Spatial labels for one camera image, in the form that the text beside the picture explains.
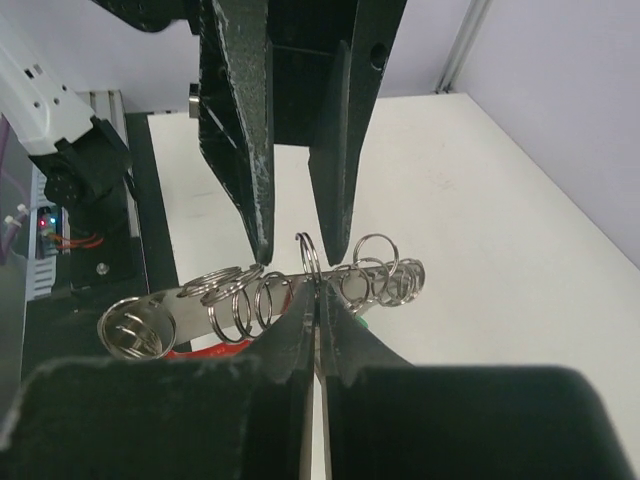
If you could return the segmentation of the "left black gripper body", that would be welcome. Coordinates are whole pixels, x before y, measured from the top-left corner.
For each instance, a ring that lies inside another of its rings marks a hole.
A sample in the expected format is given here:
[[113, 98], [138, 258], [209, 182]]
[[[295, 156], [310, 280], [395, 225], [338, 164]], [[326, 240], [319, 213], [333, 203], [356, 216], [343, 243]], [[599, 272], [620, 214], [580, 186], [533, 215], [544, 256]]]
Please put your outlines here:
[[200, 41], [202, 129], [240, 141], [241, 117], [270, 107], [278, 144], [309, 146], [336, 100], [365, 128], [399, 24], [402, 1], [102, 1], [129, 26], [159, 33], [184, 20]]

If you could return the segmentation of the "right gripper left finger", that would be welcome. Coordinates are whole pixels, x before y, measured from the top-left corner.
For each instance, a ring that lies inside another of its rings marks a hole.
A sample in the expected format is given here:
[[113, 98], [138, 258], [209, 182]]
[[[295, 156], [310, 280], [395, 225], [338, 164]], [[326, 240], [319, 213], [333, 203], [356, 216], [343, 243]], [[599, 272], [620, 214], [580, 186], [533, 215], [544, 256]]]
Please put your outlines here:
[[1, 432], [5, 479], [307, 479], [315, 293], [225, 358], [44, 363]]

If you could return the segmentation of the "metal key organizer red handle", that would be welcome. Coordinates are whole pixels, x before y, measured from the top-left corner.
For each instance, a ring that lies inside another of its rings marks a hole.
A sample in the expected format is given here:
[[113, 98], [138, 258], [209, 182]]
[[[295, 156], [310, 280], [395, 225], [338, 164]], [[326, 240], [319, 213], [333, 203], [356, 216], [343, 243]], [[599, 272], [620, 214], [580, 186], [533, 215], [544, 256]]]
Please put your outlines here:
[[206, 335], [217, 342], [203, 354], [234, 354], [281, 318], [305, 284], [325, 281], [347, 311], [360, 315], [373, 305], [399, 307], [414, 301], [426, 283], [423, 263], [403, 258], [396, 246], [388, 260], [362, 255], [370, 233], [356, 243], [349, 263], [320, 268], [310, 236], [299, 233], [303, 270], [286, 275], [259, 264], [226, 267], [182, 286], [112, 304], [97, 322], [97, 334], [116, 358], [151, 360], [177, 357], [177, 346]]

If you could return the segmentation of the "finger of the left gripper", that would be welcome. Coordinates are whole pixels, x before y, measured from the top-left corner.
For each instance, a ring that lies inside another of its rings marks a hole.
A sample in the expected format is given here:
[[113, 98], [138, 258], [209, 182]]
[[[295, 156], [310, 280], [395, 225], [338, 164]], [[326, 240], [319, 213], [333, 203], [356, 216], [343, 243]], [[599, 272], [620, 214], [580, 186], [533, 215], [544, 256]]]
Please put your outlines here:
[[255, 262], [274, 252], [272, 45], [266, 1], [199, 6], [199, 132], [206, 163], [241, 216]]
[[349, 245], [361, 150], [404, 10], [403, 1], [356, 1], [337, 44], [308, 162], [331, 266]]

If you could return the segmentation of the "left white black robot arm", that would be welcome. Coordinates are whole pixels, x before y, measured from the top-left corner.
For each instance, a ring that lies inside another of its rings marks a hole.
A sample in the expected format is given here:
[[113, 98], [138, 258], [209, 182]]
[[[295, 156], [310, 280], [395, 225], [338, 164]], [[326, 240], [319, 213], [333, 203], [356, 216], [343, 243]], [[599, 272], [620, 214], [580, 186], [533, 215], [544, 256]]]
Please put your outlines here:
[[[256, 262], [274, 253], [276, 145], [309, 151], [330, 264], [349, 245], [361, 150], [405, 11], [402, 1], [105, 1], [158, 33], [184, 20], [200, 44], [200, 152], [237, 208]], [[115, 192], [132, 165], [115, 129], [1, 24], [1, 110], [46, 193], [80, 230], [123, 221]]]

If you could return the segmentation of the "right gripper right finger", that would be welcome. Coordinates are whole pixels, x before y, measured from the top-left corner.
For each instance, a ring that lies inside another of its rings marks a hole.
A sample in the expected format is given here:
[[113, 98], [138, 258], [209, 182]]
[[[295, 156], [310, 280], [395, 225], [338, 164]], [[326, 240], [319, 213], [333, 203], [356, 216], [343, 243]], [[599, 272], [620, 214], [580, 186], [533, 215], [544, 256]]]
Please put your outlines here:
[[324, 286], [317, 325], [331, 479], [626, 479], [605, 407], [559, 366], [415, 366]]

